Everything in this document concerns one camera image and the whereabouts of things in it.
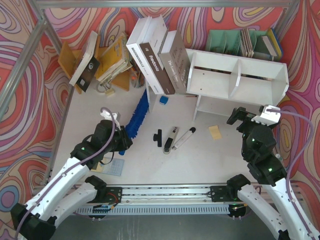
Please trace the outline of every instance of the sticky note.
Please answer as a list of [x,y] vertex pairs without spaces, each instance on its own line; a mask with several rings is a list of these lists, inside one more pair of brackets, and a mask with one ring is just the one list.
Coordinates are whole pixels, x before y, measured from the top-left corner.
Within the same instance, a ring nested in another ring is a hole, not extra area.
[[209,131],[210,131],[210,134],[211,134],[213,140],[217,140],[217,139],[221,139],[222,138],[221,133],[220,133],[219,128],[218,128],[218,125],[210,126],[209,127]]

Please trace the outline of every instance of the black clamp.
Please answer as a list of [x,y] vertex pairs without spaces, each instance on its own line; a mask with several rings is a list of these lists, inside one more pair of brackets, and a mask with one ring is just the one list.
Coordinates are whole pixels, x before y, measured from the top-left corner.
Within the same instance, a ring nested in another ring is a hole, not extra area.
[[162,147],[162,130],[158,129],[158,134],[153,135],[153,141],[158,142],[158,147]]

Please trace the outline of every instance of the white table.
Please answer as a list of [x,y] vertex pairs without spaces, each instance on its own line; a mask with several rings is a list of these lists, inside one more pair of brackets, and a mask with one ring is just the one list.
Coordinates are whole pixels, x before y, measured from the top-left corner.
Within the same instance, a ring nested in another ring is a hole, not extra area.
[[[86,93],[73,94],[52,176],[61,169],[76,144],[94,132],[103,119],[100,116],[101,107],[119,112],[120,124],[125,126],[145,90],[131,86],[130,91],[126,92],[116,88],[114,95],[106,97],[94,90],[96,84],[92,82]],[[90,172],[89,175],[96,175],[113,185],[225,183],[237,174],[244,174],[255,182],[241,156],[242,135],[236,130],[240,122],[227,125],[227,117],[205,112],[199,113],[196,121],[192,122],[196,102],[196,97],[183,95],[169,96],[166,105],[156,101],[130,149],[124,156],[118,153],[114,156],[125,160],[122,175],[96,172]],[[208,127],[213,125],[218,125],[222,139],[212,139]],[[179,127],[177,139],[191,127],[195,127],[196,131],[180,148],[165,155],[163,148],[157,147],[157,142],[153,141],[153,135],[162,129],[164,146],[174,126]]]

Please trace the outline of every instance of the brown book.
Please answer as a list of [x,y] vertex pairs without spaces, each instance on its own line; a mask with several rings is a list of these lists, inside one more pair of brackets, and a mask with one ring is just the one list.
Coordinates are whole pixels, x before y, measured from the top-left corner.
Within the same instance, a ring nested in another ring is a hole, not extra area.
[[175,88],[172,85],[169,76],[166,70],[161,66],[155,56],[154,51],[152,50],[150,43],[140,43],[140,48],[146,58],[147,62],[149,63],[152,71],[154,72],[155,77],[157,78],[158,82],[160,83],[164,93],[166,95],[175,94]]
[[175,92],[186,94],[191,64],[178,30],[168,32],[159,56]]

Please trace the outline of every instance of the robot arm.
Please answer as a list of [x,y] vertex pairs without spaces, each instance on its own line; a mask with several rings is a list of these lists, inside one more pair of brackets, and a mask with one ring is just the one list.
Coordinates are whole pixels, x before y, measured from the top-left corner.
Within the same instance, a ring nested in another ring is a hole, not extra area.
[[280,113],[270,112],[272,109],[280,110],[268,105],[260,109],[260,115],[255,115],[239,107],[233,111],[227,123],[232,125],[236,120],[242,121],[237,130],[242,133],[243,159],[248,162],[247,166],[252,176],[271,196],[280,214],[260,197],[242,174],[227,181],[228,192],[231,197],[238,197],[247,203],[268,226],[275,239],[318,240],[320,233],[303,211],[290,184],[292,199],[289,197],[286,187],[287,172],[272,153],[276,145],[272,128],[280,120]]
[[94,134],[75,146],[58,174],[25,205],[17,203],[11,209],[14,228],[17,230],[20,224],[19,233],[28,240],[49,240],[60,223],[87,202],[114,201],[107,197],[107,184],[96,176],[88,177],[84,184],[66,196],[72,186],[95,167],[106,153],[124,151],[132,145],[124,127],[117,120],[114,120],[116,131],[112,139],[109,139],[113,128],[111,119],[116,119],[117,114],[110,116],[103,110],[101,115],[105,119],[98,123]]

